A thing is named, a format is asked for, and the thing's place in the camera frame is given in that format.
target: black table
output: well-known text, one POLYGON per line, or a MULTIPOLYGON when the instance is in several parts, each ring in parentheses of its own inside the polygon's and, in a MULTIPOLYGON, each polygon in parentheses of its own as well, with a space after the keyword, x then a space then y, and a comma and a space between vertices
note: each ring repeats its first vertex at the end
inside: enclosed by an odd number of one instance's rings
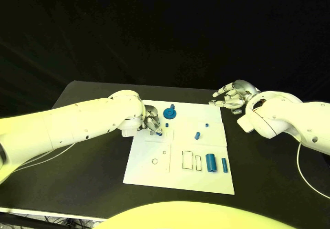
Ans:
MULTIPOLYGON (((73 81, 53 108, 128 89, 146 100, 206 104, 211 90, 73 81)), ((10 175, 0 207, 108 218, 141 205, 197 201, 257 213, 302 229, 330 227, 330 200, 304 183, 295 163, 298 143, 288 134, 246 134, 239 116, 221 109, 234 195, 122 183, 132 138, 113 132, 77 143, 48 162, 10 175)), ((321 154, 301 147, 299 166, 312 186, 330 195, 330 169, 321 154)))

